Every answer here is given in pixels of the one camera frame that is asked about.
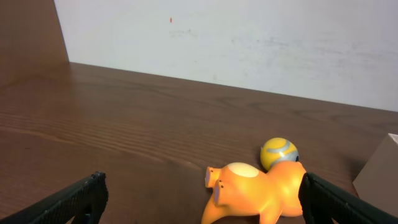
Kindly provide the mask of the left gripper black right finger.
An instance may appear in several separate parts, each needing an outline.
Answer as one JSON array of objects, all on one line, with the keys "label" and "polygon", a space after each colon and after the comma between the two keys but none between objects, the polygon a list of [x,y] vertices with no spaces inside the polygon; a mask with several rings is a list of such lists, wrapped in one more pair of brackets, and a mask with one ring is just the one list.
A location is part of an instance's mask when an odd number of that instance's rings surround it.
[{"label": "left gripper black right finger", "polygon": [[306,224],[397,224],[397,217],[311,172],[304,174],[298,198]]}]

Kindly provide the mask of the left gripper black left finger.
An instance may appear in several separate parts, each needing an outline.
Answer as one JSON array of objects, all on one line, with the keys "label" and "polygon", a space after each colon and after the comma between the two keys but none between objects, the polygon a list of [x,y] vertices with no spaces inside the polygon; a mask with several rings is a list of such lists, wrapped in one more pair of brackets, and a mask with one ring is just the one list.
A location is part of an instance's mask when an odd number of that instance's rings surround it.
[{"label": "left gripper black left finger", "polygon": [[106,174],[95,172],[43,200],[1,219],[7,223],[97,224],[109,198]]}]

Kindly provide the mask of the orange dinosaur toy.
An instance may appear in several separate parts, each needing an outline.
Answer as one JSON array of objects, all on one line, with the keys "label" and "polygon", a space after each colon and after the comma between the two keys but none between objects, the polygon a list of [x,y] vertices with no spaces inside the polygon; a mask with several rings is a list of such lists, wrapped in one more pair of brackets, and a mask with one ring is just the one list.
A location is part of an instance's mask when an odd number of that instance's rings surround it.
[{"label": "orange dinosaur toy", "polygon": [[299,188],[305,173],[303,165],[294,161],[282,161],[266,173],[242,162],[207,167],[205,187],[213,192],[201,222],[259,215],[260,223],[274,224],[281,216],[301,216]]}]

